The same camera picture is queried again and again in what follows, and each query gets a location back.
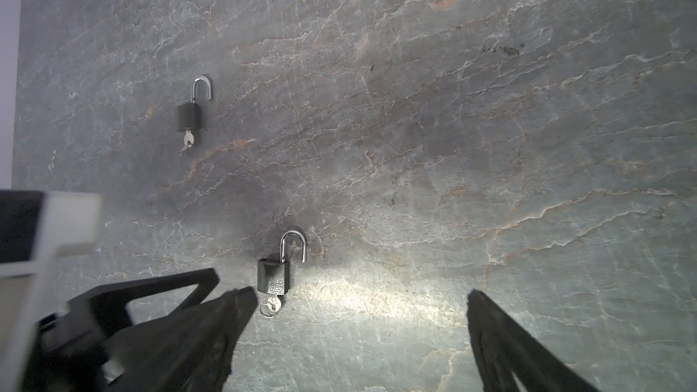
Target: stone surface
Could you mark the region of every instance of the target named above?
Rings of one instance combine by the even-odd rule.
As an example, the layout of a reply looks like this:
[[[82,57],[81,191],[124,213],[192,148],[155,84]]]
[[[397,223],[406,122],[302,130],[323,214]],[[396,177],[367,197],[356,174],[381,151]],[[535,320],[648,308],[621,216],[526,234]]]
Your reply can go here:
[[[106,199],[46,310],[207,266],[251,285],[298,226],[228,391],[479,390],[474,287],[604,391],[694,389],[696,2],[22,0],[13,187]]]

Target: textured padlock body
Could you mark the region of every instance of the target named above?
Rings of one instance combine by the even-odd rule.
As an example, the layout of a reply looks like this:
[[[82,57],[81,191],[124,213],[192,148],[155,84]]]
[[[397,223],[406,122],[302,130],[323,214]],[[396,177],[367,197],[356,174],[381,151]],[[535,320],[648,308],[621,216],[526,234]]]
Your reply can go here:
[[[290,288],[290,262],[260,259],[257,262],[257,291],[269,295],[285,295]]]
[[[178,131],[185,131],[188,128],[196,131],[201,128],[201,107],[198,103],[179,105],[176,107],[176,114]]]

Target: black panel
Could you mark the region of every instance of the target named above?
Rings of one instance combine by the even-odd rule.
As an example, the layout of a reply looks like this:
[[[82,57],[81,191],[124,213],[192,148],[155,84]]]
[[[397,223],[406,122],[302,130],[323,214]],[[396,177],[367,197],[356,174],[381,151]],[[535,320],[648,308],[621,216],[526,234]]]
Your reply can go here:
[[[44,193],[0,191],[0,263],[31,258]]]

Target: silver key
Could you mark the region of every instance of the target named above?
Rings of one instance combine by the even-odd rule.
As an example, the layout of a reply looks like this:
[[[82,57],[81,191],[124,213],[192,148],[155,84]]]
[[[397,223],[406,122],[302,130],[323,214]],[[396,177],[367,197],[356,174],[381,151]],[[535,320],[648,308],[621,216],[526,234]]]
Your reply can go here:
[[[179,152],[179,156],[183,155],[184,152],[186,152],[189,147],[191,147],[194,144],[194,134],[191,133],[191,129],[188,128],[186,129],[186,133],[184,134],[184,148]]]

